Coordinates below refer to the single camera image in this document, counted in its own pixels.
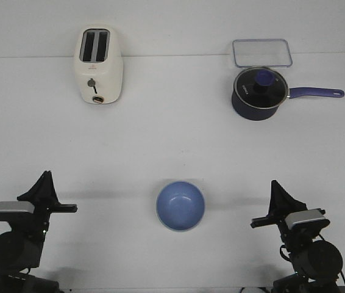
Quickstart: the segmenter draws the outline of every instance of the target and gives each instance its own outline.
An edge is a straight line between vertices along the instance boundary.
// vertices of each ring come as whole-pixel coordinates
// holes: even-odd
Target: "bowl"
[[[159,193],[156,211],[166,227],[186,231],[200,222],[205,211],[205,200],[201,191],[192,183],[176,181]]]

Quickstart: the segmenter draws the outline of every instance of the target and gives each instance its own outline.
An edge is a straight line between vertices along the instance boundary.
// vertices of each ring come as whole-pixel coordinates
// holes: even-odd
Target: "lid knob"
[[[269,87],[274,83],[275,79],[274,73],[267,69],[259,70],[255,76],[256,83],[262,87]]]

